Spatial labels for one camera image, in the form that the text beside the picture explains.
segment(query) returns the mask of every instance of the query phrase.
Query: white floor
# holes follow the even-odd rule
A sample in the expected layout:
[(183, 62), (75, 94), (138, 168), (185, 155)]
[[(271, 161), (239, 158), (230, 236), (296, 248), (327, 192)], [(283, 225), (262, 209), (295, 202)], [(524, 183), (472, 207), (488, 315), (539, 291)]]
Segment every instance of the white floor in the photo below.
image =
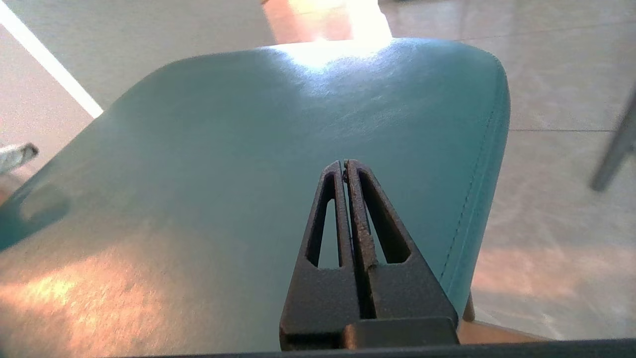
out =
[(588, 188), (636, 84), (636, 1), (269, 0), (265, 12), (279, 43), (372, 38), (388, 24), (500, 58), (511, 131), (477, 318), (556, 339), (636, 336), (636, 157), (607, 192)]

